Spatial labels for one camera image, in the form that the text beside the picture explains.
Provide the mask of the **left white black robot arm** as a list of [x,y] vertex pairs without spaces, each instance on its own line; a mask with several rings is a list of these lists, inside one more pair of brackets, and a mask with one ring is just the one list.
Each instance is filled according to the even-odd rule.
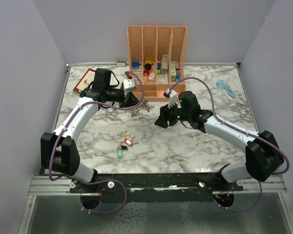
[[135,73],[127,71],[120,88],[110,84],[113,75],[109,69],[97,68],[93,81],[81,91],[76,106],[65,121],[53,132],[41,136],[41,166],[48,170],[51,181],[55,180],[51,173],[58,172],[81,181],[82,188],[89,193],[97,189],[97,172],[81,162],[76,146],[81,132],[100,108],[133,110],[143,101],[133,94],[138,85],[143,85]]

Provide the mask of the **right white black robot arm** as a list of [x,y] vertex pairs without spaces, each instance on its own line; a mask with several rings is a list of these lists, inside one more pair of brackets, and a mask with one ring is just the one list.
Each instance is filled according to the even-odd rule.
[[187,122],[192,129],[219,137],[245,153],[246,160],[228,164],[217,172],[215,187],[221,191],[233,182],[254,178],[264,182],[283,163],[284,157],[271,132],[257,133],[226,123],[210,110],[201,109],[196,95],[191,91],[180,94],[172,89],[164,91],[168,103],[160,108],[155,125],[167,128],[177,122]]

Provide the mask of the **metal coil keyring yellow handle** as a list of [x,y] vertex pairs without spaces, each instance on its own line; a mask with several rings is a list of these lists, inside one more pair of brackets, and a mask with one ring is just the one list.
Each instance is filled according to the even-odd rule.
[[132,111],[131,111],[131,116],[132,117],[135,117],[135,116],[137,116],[137,114],[141,111],[141,110],[144,110],[144,109],[146,109],[147,108],[147,104],[148,104],[148,102],[147,101],[143,101],[137,108],[135,108],[135,109],[133,109]]

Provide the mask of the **green tag key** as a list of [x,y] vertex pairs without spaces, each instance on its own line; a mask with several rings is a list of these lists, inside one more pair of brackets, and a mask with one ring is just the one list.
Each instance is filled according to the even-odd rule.
[[122,157],[123,157],[123,150],[122,150],[122,146],[119,145],[119,146],[117,147],[117,158],[118,158],[118,159],[121,159]]

